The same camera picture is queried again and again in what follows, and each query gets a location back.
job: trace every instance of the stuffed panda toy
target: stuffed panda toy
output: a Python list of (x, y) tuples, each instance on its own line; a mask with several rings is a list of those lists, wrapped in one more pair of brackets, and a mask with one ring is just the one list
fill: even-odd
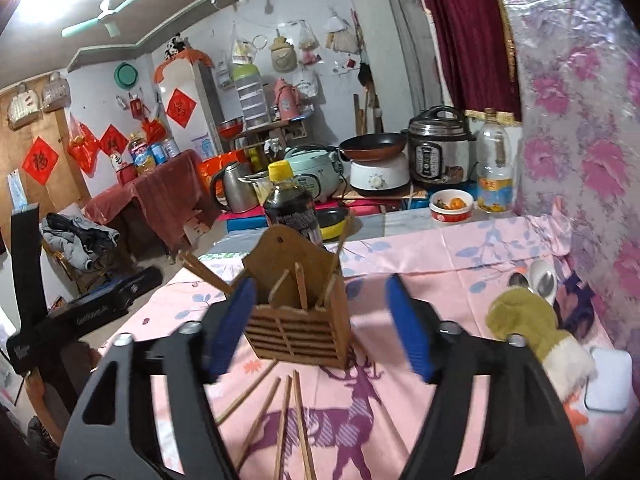
[(166, 50), (164, 51), (164, 58), (171, 59), (173, 56), (180, 54), (187, 48), (187, 45), (182, 40), (180, 34), (176, 34), (166, 44)]

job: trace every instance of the rice cooker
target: rice cooker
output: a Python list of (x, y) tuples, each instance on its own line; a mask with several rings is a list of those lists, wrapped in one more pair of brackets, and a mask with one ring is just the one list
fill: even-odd
[(287, 148), (295, 181), (308, 190), (314, 200), (326, 202), (340, 184), (342, 163), (335, 148), (299, 146)]
[[(453, 118), (441, 117), (448, 112)], [(469, 143), (474, 139), (465, 117), (450, 106), (434, 106), (409, 121), (409, 171), (424, 184), (460, 184), (469, 179)]]

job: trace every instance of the soy sauce bottle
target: soy sauce bottle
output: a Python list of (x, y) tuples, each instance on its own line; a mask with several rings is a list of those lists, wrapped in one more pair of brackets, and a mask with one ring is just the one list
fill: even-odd
[(269, 165), (269, 180), (273, 182), (273, 189), (263, 206), (267, 223), (270, 226), (284, 224), (317, 246), (322, 246), (314, 198), (293, 180), (289, 161), (272, 162)]

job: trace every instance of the red and white bowl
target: red and white bowl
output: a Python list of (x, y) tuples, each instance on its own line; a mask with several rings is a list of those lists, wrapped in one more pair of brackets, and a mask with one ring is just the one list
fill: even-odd
[[(454, 198), (461, 198), (465, 202), (466, 207), (460, 209), (442, 209), (436, 206), (438, 200), (442, 200), (445, 204), (448, 204)], [(443, 189), (431, 195), (429, 199), (429, 209), (431, 209), (431, 216), (438, 222), (455, 224), (471, 218), (474, 212), (474, 198), (466, 191)]]

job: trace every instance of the blue gripper pad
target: blue gripper pad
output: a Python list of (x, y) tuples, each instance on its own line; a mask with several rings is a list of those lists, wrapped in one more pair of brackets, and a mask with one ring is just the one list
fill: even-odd
[(386, 304), (394, 318), (398, 337), (411, 368), (424, 382), (429, 382), (434, 372), (429, 357), (429, 337), (416, 316), (413, 298), (409, 296), (400, 276), (394, 274), (385, 283)]
[[(228, 370), (256, 299), (257, 289), (255, 281), (251, 278), (242, 280), (229, 298), (226, 313), (208, 344), (208, 368), (212, 378), (217, 379)], [(217, 305), (219, 304), (214, 303), (209, 308), (216, 308)]]

